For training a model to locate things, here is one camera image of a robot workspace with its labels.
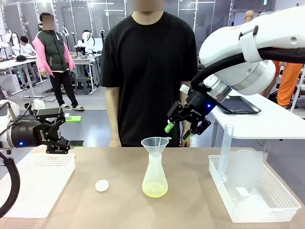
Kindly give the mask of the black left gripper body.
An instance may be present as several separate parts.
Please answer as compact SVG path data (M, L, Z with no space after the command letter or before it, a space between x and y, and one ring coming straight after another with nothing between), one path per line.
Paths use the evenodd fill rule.
M59 117L27 116L10 128L11 147L55 147L60 141Z

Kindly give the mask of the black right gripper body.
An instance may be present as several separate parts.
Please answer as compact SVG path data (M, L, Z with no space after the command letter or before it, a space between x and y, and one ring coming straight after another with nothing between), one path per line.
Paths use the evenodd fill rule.
M182 92L182 102L188 114L186 121L203 121L216 106L216 101L211 96L196 90L189 95Z

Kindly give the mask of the person's left hand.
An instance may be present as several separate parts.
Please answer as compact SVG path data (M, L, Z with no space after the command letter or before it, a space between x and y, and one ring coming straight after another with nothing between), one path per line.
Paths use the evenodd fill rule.
M190 123L186 120L182 121L181 147L190 147L191 145L190 138L187 138L186 140L183 139L183 136L187 133L189 129Z

